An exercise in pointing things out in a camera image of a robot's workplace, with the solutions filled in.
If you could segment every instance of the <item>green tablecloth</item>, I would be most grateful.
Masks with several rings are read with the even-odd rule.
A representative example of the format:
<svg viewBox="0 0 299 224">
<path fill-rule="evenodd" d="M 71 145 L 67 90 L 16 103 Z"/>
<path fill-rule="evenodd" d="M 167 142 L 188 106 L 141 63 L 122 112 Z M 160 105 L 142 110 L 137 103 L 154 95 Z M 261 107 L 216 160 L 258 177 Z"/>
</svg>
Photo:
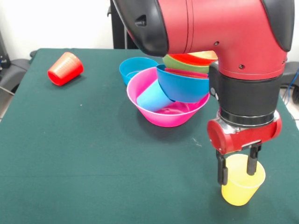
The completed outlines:
<svg viewBox="0 0 299 224">
<path fill-rule="evenodd" d="M 118 71 L 140 51 L 71 49 L 85 72 L 56 87 L 46 72 L 64 51 L 38 51 L 0 123 L 1 223 L 299 223 L 299 135 L 282 101 L 283 131 L 259 155 L 266 181 L 234 207 L 222 199 L 206 133 L 214 98 L 188 123 L 157 127 L 128 100 Z"/>
</svg>

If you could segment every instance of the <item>plastic bowl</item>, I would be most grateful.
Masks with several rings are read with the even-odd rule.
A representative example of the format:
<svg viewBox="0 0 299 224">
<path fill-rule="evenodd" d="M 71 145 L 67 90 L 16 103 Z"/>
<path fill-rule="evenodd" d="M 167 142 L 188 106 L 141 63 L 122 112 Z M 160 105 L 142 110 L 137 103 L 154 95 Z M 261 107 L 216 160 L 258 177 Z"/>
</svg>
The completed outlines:
<svg viewBox="0 0 299 224">
<path fill-rule="evenodd" d="M 208 93 L 195 104 L 175 102 L 157 112 L 151 112 L 137 105 L 138 96 L 157 80 L 157 69 L 150 68 L 139 72 L 128 84 L 127 94 L 131 102 L 138 108 L 144 117 L 152 124 L 161 127 L 176 127 L 187 122 L 210 98 Z"/>
<path fill-rule="evenodd" d="M 120 65 L 120 72 L 125 85 L 128 85 L 130 79 L 138 72 L 156 67 L 158 63 L 147 57 L 132 57 L 125 60 Z"/>
<path fill-rule="evenodd" d="M 214 51 L 202 51 L 196 53 L 189 54 L 177 54 L 170 55 L 175 60 L 180 62 L 191 64 L 191 65 L 201 65 L 201 66 L 209 66 L 211 63 L 216 62 L 218 57 Z"/>
<path fill-rule="evenodd" d="M 184 62 L 178 61 L 171 57 L 170 55 L 166 55 L 163 58 L 164 64 L 167 68 L 171 69 L 180 69 L 180 70 L 186 70 L 186 71 L 195 71 L 200 73 L 209 73 L 209 66 L 197 66 L 197 65 L 191 65 L 186 64 Z"/>
<path fill-rule="evenodd" d="M 165 71 L 174 73 L 181 76 L 192 77 L 192 78 L 209 78 L 209 75 L 206 73 L 199 73 L 195 71 L 185 71 L 180 69 L 170 69 L 166 68 Z"/>
<path fill-rule="evenodd" d="M 165 71 L 165 65 L 157 66 L 157 75 L 161 88 L 173 101 L 196 103 L 209 93 L 209 79 L 191 78 Z"/>
</svg>

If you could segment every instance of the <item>light blue cup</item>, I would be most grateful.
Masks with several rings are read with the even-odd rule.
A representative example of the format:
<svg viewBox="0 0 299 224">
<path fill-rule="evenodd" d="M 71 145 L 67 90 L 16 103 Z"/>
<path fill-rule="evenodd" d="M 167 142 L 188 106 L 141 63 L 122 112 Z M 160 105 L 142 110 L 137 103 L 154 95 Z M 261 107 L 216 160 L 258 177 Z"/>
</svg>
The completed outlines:
<svg viewBox="0 0 299 224">
<path fill-rule="evenodd" d="M 138 98 L 137 104 L 145 110 L 156 112 L 173 104 L 160 87 L 158 80 L 154 81 Z"/>
<path fill-rule="evenodd" d="M 165 65 L 157 66 L 160 86 L 166 96 L 183 103 L 197 103 L 209 93 L 209 79 L 184 77 L 165 71 Z"/>
<path fill-rule="evenodd" d="M 147 57 L 132 57 L 120 65 L 120 72 L 125 85 L 128 85 L 131 78 L 138 72 L 156 67 L 158 63 Z"/>
</svg>

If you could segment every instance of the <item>cable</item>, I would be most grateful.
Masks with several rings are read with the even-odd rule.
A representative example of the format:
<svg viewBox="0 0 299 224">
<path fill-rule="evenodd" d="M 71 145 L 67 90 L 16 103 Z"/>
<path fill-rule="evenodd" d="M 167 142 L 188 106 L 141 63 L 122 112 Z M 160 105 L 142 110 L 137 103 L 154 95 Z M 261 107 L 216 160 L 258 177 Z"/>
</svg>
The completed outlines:
<svg viewBox="0 0 299 224">
<path fill-rule="evenodd" d="M 9 91 L 9 90 L 3 88 L 2 86 L 0 86 L 0 89 L 3 90 L 3 91 L 5 91 L 5 92 L 7 92 L 8 94 L 14 96 L 14 93 L 13 93 L 13 92 L 11 92 L 11 91 Z"/>
<path fill-rule="evenodd" d="M 290 91 L 291 91 L 291 87 L 293 86 L 293 84 L 296 81 L 296 79 L 298 78 L 298 76 L 299 76 L 299 69 L 297 70 L 295 77 L 293 78 L 292 82 L 289 84 L 289 86 L 288 86 L 288 88 L 286 90 L 286 92 L 287 91 L 289 92 L 289 95 L 288 95 L 288 101 L 287 101 L 287 103 L 285 105 L 288 105 L 288 103 L 290 102 Z"/>
</svg>

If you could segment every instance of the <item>orange cup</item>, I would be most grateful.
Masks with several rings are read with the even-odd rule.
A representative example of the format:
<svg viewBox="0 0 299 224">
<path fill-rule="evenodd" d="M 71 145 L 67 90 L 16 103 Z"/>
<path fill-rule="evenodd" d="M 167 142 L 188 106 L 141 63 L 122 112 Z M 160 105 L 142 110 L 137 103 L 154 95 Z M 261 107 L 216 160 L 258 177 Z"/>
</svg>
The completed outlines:
<svg viewBox="0 0 299 224">
<path fill-rule="evenodd" d="M 48 70 L 48 76 L 52 83 L 62 86 L 83 71 L 84 67 L 80 59 L 71 52 L 65 52 Z"/>
</svg>

